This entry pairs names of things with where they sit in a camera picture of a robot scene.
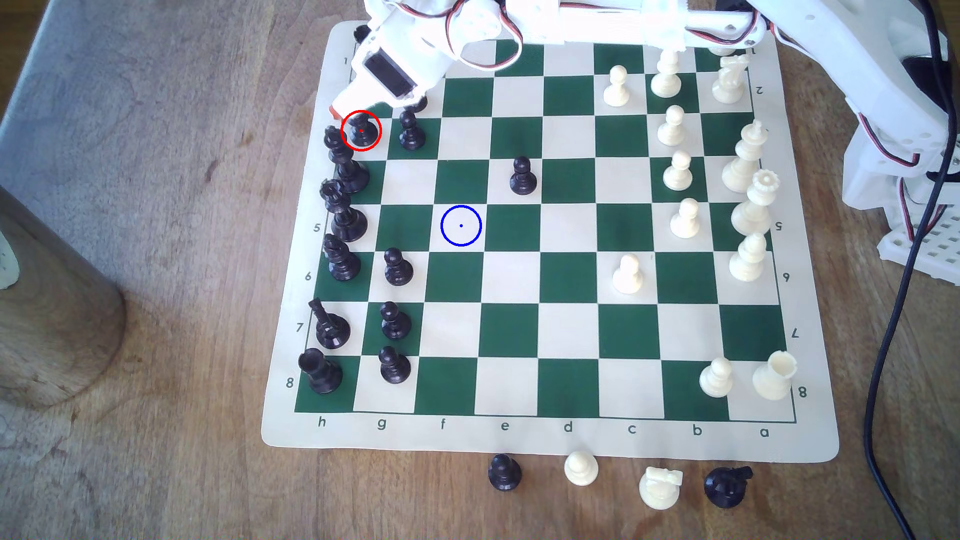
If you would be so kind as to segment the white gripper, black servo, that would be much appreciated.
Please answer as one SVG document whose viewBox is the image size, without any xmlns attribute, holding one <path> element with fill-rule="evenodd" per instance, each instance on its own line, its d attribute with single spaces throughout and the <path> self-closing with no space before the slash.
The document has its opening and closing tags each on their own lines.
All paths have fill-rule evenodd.
<svg viewBox="0 0 960 540">
<path fill-rule="evenodd" d="M 422 97 L 455 64 L 485 69 L 468 48 L 500 34 L 501 21 L 489 13 L 457 13 L 450 21 L 392 13 L 377 28 L 361 25 L 353 32 L 353 80 L 331 102 L 330 117 L 341 121 L 377 104 Z"/>
</svg>

